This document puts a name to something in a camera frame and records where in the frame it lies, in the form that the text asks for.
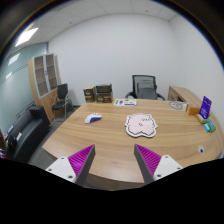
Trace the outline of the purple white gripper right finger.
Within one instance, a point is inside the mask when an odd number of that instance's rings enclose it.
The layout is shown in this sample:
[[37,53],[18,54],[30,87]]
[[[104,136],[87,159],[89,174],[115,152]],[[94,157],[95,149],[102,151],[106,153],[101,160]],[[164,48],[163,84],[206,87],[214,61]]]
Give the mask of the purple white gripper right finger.
[[141,145],[134,145],[134,155],[145,184],[152,183],[182,169],[169,155],[159,155]]

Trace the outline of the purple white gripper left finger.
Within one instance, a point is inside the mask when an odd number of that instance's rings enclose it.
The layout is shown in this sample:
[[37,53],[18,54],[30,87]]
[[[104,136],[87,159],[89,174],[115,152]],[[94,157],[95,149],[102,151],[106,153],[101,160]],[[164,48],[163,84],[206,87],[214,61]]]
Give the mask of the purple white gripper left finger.
[[90,145],[69,157],[59,157],[46,171],[84,186],[95,155],[95,145]]

